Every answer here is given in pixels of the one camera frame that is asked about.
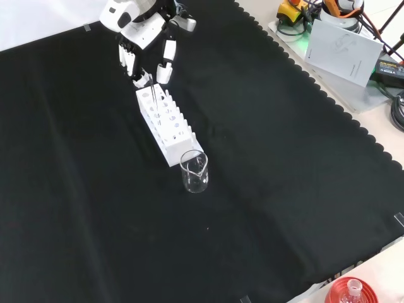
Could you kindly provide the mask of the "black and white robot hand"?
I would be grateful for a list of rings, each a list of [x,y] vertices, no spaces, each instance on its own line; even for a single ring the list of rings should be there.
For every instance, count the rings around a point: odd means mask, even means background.
[[[119,34],[119,62],[135,85],[143,88],[151,76],[143,69],[144,51],[163,34],[162,62],[157,66],[156,82],[168,84],[176,53],[176,40],[169,21],[177,15],[175,1],[107,1],[100,14],[104,27]]]

